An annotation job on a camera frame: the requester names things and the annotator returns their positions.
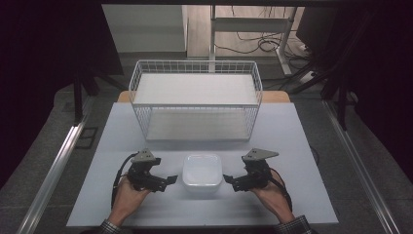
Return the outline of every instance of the sleeve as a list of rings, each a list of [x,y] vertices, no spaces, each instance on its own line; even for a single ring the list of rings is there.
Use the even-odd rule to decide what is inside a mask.
[[[288,223],[275,226],[276,234],[312,234],[310,224],[305,216],[301,215]]]
[[[109,220],[105,219],[98,231],[99,234],[119,234],[121,233],[121,228],[112,224]]]

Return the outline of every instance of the white table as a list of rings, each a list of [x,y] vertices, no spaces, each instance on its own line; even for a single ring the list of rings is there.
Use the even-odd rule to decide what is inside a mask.
[[[249,142],[145,142],[129,103],[115,103],[84,185],[67,222],[70,227],[99,226],[110,213],[112,183],[122,162],[132,153],[148,147],[160,166],[154,176],[178,175],[176,184],[164,193],[151,193],[125,226],[253,226],[274,225],[278,221],[250,192],[234,192],[224,180],[218,191],[203,196],[188,192],[182,181],[185,156],[195,152],[217,154],[222,171],[244,176],[241,159],[252,147],[277,151],[267,159],[280,172],[293,203],[295,215],[305,215],[310,223],[336,223],[335,212],[319,175],[293,103],[263,103]]]

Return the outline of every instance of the white wire basket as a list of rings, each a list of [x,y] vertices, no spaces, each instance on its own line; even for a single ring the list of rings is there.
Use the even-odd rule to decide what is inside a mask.
[[[254,61],[139,60],[130,83],[147,140],[249,140],[261,99]]]

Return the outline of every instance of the white bowl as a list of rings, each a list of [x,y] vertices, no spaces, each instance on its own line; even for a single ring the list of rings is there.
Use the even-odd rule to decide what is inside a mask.
[[[215,192],[222,180],[221,158],[215,154],[187,156],[183,162],[182,179],[190,192]]]

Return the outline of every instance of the human hand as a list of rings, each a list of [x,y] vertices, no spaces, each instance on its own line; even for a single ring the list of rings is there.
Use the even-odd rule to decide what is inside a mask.
[[[271,170],[271,175],[273,179],[284,186],[282,178],[277,172]],[[250,191],[258,197],[264,207],[276,215],[280,223],[287,223],[295,219],[282,191],[272,182],[269,181],[264,188],[251,188]]]
[[[112,212],[107,219],[114,225],[120,227],[124,220],[139,208],[140,204],[142,204],[150,192],[148,189],[136,191],[128,180],[128,177],[123,176],[118,185],[118,192],[116,193]]]

